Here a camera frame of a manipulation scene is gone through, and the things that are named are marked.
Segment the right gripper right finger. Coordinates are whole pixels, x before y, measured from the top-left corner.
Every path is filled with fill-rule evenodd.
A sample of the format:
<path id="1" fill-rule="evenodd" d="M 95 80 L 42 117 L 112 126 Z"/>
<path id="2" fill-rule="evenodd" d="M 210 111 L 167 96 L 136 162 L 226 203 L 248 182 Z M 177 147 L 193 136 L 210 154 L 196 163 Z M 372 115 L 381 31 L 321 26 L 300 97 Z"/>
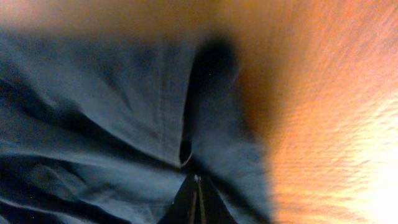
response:
<path id="1" fill-rule="evenodd" d="M 208 177 L 198 177 L 201 224 L 237 224 Z"/>

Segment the navy blue shorts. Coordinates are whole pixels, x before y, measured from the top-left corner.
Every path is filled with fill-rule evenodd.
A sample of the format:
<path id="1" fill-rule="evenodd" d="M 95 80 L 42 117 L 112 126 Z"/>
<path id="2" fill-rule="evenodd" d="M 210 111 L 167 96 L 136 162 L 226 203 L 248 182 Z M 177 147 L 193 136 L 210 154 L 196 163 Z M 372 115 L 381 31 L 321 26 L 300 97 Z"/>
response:
<path id="1" fill-rule="evenodd" d="M 158 223 L 188 175 L 270 223 L 233 44 L 1 29 L 1 222 Z"/>

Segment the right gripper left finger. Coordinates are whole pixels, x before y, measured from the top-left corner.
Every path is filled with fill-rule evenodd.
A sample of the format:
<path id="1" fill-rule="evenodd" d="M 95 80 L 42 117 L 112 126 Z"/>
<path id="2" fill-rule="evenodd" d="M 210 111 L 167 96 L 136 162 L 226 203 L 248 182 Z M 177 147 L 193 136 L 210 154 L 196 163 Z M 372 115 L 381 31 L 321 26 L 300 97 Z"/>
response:
<path id="1" fill-rule="evenodd" d="M 195 224 L 197 200 L 198 177 L 188 175 L 158 224 Z"/>

